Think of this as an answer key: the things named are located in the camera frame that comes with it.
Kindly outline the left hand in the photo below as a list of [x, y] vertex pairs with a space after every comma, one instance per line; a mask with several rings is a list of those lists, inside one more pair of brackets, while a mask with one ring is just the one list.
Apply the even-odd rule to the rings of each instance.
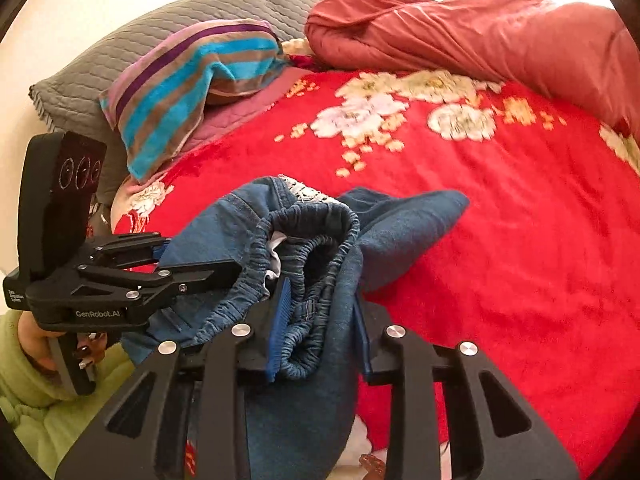
[[[24, 311], [17, 323], [17, 338], [25, 356], [28, 356], [38, 367], [48, 372], [56, 372], [58, 368], [53, 359], [51, 341], [63, 336], [63, 333], [43, 330], [36, 322], [32, 312]], [[85, 368], [99, 363], [103, 358], [108, 343], [107, 334], [80, 335], [74, 357]]]

